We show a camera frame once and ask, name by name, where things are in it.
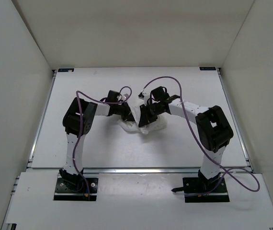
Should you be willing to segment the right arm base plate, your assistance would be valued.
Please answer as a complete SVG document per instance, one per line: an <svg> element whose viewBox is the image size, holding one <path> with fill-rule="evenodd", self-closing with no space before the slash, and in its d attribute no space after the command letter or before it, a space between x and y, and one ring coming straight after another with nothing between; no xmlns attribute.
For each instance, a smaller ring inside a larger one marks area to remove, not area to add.
<svg viewBox="0 0 273 230"><path fill-rule="evenodd" d="M205 188L198 177L184 177L182 181L185 203L230 202L224 178L218 185L214 183L208 188Z"/></svg>

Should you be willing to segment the white skirt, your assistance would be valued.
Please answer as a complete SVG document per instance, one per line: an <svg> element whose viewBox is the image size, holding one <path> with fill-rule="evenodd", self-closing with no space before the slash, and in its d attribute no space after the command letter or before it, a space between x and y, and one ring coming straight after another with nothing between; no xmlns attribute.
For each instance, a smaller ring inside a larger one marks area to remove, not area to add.
<svg viewBox="0 0 273 230"><path fill-rule="evenodd" d="M141 117L140 106L143 103L141 101L138 102L137 100L135 100L134 102L129 100L127 104L134 121L124 121L123 118L117 121L118 125L127 133L142 133L144 135L147 135L149 132L166 128L168 122L165 115L158 115L157 120L153 123L139 127L138 125Z"/></svg>

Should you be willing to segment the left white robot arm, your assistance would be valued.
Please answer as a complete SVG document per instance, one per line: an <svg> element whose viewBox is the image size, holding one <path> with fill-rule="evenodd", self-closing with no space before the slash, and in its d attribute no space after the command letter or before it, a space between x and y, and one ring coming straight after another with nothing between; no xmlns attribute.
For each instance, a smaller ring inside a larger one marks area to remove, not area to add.
<svg viewBox="0 0 273 230"><path fill-rule="evenodd" d="M88 102L75 97L63 118L63 127L67 135L66 163L59 170L64 184L73 191L87 184L82 177L83 144L89 133L95 116L119 115L124 121L134 122L127 97L120 92L110 90L106 98L98 103Z"/></svg>

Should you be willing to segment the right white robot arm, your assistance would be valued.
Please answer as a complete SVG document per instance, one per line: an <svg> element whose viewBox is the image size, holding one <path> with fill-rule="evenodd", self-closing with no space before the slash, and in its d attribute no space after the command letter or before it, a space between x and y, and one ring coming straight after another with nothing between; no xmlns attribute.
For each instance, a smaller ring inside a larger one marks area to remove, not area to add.
<svg viewBox="0 0 273 230"><path fill-rule="evenodd" d="M221 107L205 107L184 101L178 95L170 96L165 87L157 87L149 94L141 92L139 127L145 127L158 120L164 113L179 116L194 123L197 127L198 137L204 151L204 159L198 171L198 187L209 192L215 187L220 177L219 166L226 146L233 138L233 130Z"/></svg>

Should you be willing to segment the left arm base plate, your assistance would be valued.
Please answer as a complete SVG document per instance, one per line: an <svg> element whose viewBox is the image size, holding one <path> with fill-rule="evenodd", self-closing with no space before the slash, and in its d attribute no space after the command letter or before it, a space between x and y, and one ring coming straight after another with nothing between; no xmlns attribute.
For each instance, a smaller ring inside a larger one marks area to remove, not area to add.
<svg viewBox="0 0 273 230"><path fill-rule="evenodd" d="M61 177L57 178L54 190L53 200L55 201L96 201L99 178L86 178L89 184L89 190L84 182L81 182L77 188L65 182Z"/></svg>

